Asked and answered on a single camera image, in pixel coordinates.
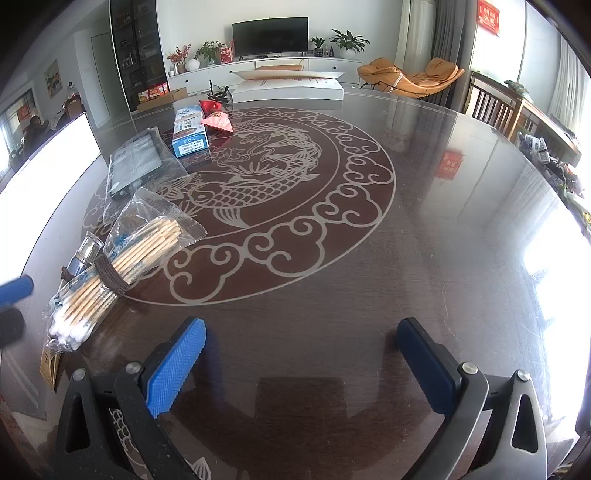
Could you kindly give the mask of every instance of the round dining table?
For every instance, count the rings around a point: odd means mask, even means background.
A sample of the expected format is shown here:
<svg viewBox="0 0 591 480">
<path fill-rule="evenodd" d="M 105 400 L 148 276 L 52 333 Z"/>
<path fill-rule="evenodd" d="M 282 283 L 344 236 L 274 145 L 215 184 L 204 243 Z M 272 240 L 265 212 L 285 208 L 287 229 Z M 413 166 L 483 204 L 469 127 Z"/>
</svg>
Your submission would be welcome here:
<svg viewBox="0 0 591 480">
<path fill-rule="evenodd" d="M 343 101 L 234 104 L 233 134 L 210 134 L 209 149 L 180 158 L 187 176 L 156 189 L 207 236 L 120 298 L 63 355 L 56 390 L 48 387 L 38 371 L 42 311 L 60 281 L 49 265 L 74 254 L 57 246 L 108 234 L 105 159 L 145 128 L 170 147 L 183 105 L 95 132 L 100 165 L 54 217 L 77 213 L 40 237 L 57 258 L 32 255 L 25 266 L 34 301 L 21 309 L 24 337 L 2 352 L 0 394 L 35 468 L 51 468 L 74 370 L 144 361 L 188 317 L 204 320 L 208 354 L 158 423 L 202 480 L 402 478 L 443 421 L 397 348 L 405 317 L 459 362 L 489 375 L 528 372 L 549 470 L 563 460 L 578 438 L 589 362 L 588 241 L 497 130 L 368 90 L 347 88 Z M 125 419 L 111 413 L 131 465 L 149 478 Z"/>
</svg>

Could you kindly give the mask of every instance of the orange lounge chair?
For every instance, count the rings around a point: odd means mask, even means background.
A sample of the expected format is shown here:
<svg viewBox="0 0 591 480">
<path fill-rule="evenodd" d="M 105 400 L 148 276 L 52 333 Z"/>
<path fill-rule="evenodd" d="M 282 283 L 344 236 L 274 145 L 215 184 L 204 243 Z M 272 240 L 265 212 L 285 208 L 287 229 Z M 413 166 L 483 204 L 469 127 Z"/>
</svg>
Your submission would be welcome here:
<svg viewBox="0 0 591 480">
<path fill-rule="evenodd" d="M 438 57 L 432 59 L 424 72 L 407 76 L 394 63 L 383 57 L 357 69 L 357 73 L 372 90 L 396 93 L 410 98 L 423 98 L 450 86 L 464 69 Z"/>
</svg>

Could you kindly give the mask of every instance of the television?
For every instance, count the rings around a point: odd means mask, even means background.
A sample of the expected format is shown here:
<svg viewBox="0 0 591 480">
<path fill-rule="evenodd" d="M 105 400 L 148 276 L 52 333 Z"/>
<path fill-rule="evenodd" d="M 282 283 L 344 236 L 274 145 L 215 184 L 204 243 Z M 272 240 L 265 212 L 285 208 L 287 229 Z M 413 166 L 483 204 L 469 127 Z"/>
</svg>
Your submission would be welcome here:
<svg viewBox="0 0 591 480">
<path fill-rule="evenodd" d="M 232 31 L 237 57 L 308 51 L 308 17 L 234 23 Z"/>
</svg>

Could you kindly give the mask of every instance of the black display cabinet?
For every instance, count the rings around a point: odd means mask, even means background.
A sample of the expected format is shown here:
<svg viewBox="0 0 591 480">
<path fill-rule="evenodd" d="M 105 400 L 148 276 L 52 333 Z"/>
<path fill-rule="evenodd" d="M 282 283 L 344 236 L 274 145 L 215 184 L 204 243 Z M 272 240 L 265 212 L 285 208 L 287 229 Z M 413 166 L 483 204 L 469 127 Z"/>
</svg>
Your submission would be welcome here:
<svg viewBox="0 0 591 480">
<path fill-rule="evenodd" d="M 158 36 L 156 0 L 111 0 L 111 33 L 115 60 L 129 111 L 138 93 L 167 81 Z"/>
</svg>

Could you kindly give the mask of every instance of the flower pot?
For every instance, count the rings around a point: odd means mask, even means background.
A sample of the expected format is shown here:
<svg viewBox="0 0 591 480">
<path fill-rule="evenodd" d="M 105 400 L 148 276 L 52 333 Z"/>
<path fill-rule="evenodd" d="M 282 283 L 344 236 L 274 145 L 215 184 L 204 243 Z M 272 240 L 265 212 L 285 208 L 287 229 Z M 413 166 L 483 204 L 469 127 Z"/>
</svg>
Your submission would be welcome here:
<svg viewBox="0 0 591 480">
<path fill-rule="evenodd" d="M 198 59 L 191 59 L 185 62 L 185 68 L 188 72 L 194 72 L 195 70 L 198 70 L 200 66 L 201 62 L 199 62 Z"/>
<path fill-rule="evenodd" d="M 347 48 L 346 50 L 344 48 L 340 49 L 340 57 L 342 59 L 353 60 L 356 55 L 357 55 L 357 52 L 355 50 L 353 50 L 352 48 Z"/>
</svg>

